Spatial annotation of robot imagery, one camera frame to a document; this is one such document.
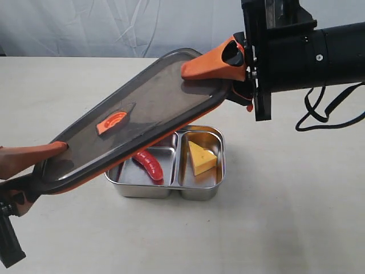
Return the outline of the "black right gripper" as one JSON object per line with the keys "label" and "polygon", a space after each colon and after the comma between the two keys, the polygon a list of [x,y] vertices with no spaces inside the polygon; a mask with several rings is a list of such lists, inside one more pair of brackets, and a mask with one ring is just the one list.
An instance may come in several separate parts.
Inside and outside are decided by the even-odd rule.
{"label": "black right gripper", "polygon": [[313,31],[317,22],[299,1],[242,1],[241,7],[245,37],[235,33],[185,62],[181,77],[237,80],[232,81],[230,100],[248,112],[254,109],[257,121],[270,120],[274,85],[280,77],[287,80],[295,69],[289,52],[302,49],[301,34]]}

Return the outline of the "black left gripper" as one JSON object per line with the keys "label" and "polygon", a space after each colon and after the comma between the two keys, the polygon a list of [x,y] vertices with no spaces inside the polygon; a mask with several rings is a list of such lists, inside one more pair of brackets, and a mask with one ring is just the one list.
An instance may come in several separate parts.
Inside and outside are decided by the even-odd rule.
{"label": "black left gripper", "polygon": [[9,268],[26,257],[9,216],[21,217],[41,196],[32,189],[37,181],[32,174],[17,178],[14,175],[43,160],[57,156],[66,151],[65,142],[53,142],[41,146],[31,147],[3,147],[1,146],[1,262]]}

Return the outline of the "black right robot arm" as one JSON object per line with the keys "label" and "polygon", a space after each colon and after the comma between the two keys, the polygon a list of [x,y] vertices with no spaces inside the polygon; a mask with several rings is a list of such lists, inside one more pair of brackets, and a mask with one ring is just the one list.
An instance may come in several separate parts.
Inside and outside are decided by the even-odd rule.
{"label": "black right robot arm", "polygon": [[245,29],[181,68],[185,80],[229,79],[231,100],[271,118],[274,92],[364,81],[364,23],[319,29],[298,1],[242,1]]}

